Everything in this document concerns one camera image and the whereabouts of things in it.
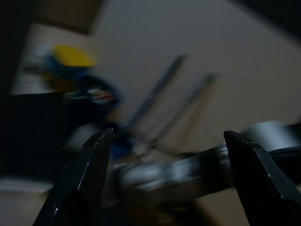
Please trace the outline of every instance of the yellow object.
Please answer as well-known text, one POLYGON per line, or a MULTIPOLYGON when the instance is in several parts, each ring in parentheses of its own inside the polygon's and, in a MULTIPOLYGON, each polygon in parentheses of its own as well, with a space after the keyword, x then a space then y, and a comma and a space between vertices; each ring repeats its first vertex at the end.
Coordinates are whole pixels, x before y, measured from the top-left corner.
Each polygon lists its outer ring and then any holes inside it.
POLYGON ((55 59, 67 67, 94 66, 94 62, 85 52, 72 46, 57 45, 55 46, 53 53, 55 59))

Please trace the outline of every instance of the white wall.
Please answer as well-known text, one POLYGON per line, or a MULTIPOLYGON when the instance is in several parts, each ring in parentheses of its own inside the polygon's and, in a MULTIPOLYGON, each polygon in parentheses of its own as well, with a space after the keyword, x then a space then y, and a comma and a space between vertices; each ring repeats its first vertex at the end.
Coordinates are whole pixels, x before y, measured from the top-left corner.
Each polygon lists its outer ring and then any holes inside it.
MULTIPOLYGON (((110 0, 92 40, 101 62, 95 73, 123 94, 123 122, 178 54, 190 58, 153 118, 174 109, 205 72, 220 74, 187 149, 214 146, 225 129, 239 131, 265 120, 294 122, 301 115, 301 49, 231 2, 110 0)), ((174 133, 167 142, 176 138, 174 133)))

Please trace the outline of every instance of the white surface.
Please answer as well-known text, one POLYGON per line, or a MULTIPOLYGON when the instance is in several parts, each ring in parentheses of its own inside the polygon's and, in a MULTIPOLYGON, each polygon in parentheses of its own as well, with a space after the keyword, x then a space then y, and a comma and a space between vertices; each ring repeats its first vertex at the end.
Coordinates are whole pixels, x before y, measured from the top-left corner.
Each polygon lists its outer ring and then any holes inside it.
POLYGON ((40 24, 32 24, 27 38, 28 50, 32 50, 32 47, 37 45, 69 45, 80 49, 88 49, 89 44, 90 37, 87 35, 40 24))
MULTIPOLYGON (((101 59, 95 75, 122 93, 123 123, 174 57, 190 54, 164 100, 141 126, 151 134, 166 122, 165 115, 185 99, 201 75, 220 75, 186 150, 217 145, 225 129, 240 131, 267 120, 292 123, 301 115, 299 44, 233 1, 110 0, 95 24, 91 52, 101 59)), ((188 117, 167 143, 176 144, 188 117)), ((202 200, 225 226, 249 225, 235 190, 202 200)))
POLYGON ((24 178, 1 178, 0 192, 22 192, 32 194, 42 194, 49 191, 53 184, 41 181, 34 181, 24 178))
POLYGON ((38 74, 20 74, 12 87, 12 95, 51 93, 53 90, 38 74))
POLYGON ((0 225, 32 226, 45 199, 45 195, 0 192, 0 225))
POLYGON ((79 152, 86 141, 98 132, 100 132, 99 128, 92 123, 80 126, 69 136, 64 149, 70 148, 79 152))

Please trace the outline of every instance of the metal rod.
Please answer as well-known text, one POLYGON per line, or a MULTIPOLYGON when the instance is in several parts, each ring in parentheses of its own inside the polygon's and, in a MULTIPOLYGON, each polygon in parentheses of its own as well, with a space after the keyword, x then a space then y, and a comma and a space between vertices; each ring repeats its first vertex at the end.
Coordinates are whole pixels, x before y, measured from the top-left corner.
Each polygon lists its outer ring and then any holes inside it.
POLYGON ((188 97, 187 101, 181 106, 178 112, 172 116, 170 121, 159 131, 159 133, 155 136, 155 138, 150 143, 147 151, 152 148, 156 148, 156 145, 160 140, 162 140, 170 130, 175 126, 176 121, 188 110, 188 106, 203 93, 203 91, 207 88, 209 84, 211 84, 215 77, 213 74, 207 74, 205 78, 202 79, 200 85, 192 92, 192 94, 188 97))
POLYGON ((129 124, 126 127, 126 131, 132 130, 139 121, 143 118, 143 116, 147 113, 147 111, 153 106, 159 97, 162 90, 167 86, 167 84, 171 81, 171 79, 176 75, 179 71, 180 67, 183 65, 187 58, 187 55, 179 55, 176 57, 174 62, 168 68, 167 72, 161 78, 161 80, 156 84, 154 89, 150 92, 148 97, 145 99, 143 104, 140 106, 138 111, 130 120, 129 124))

